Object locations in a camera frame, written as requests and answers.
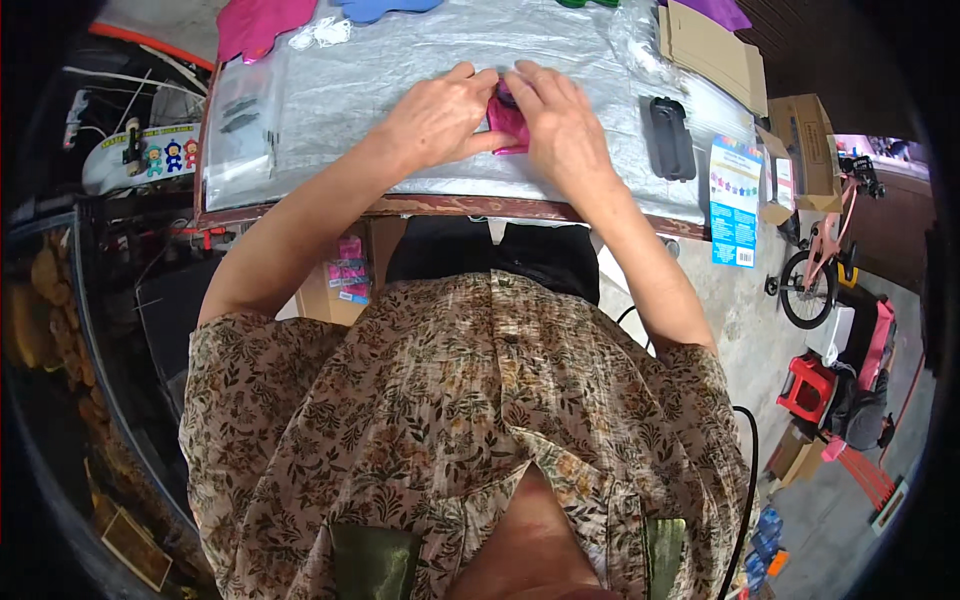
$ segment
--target bicycle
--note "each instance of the bicycle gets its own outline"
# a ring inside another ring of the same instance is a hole
[[[780,294],[787,319],[801,329],[813,329],[827,320],[837,299],[838,265],[843,267],[845,279],[853,278],[856,242],[844,251],[843,240],[857,193],[862,191],[874,198],[883,198],[886,194],[886,188],[876,179],[874,163],[869,156],[840,158],[840,171],[843,181],[841,204],[846,209],[846,217],[842,212],[834,212],[813,224],[810,239],[803,240],[798,246],[800,252],[787,261],[780,273],[780,281],[770,276],[764,285],[768,295]],[[832,232],[838,224],[840,233],[834,238]]]

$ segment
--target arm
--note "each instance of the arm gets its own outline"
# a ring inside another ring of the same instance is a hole
[[[411,173],[516,144],[502,132],[473,133],[496,86],[492,69],[461,62],[419,82],[359,144],[260,219],[210,281],[199,324],[236,312],[273,317],[300,288],[322,249]]]
[[[693,286],[614,172],[584,91],[528,60],[505,79],[530,129],[530,159],[610,248],[657,351],[696,344],[716,354]]]

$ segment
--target barcode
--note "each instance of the barcode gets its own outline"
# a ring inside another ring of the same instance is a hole
[[[736,249],[736,264],[744,265],[746,267],[754,266],[754,251],[749,248],[737,248]]]

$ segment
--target plastic stool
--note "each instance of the plastic stool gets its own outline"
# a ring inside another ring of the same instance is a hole
[[[790,361],[793,382],[790,389],[780,394],[777,404],[803,420],[820,423],[833,400],[837,376],[812,354],[795,356]]]

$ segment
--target hand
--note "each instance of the hand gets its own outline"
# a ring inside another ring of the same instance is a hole
[[[530,130],[530,159],[581,215],[597,193],[623,186],[580,86],[530,60],[518,60],[504,79]]]
[[[487,113],[496,71],[474,73],[461,62],[446,75],[418,82],[372,133],[386,138],[406,175],[517,144],[504,132],[474,133]]]

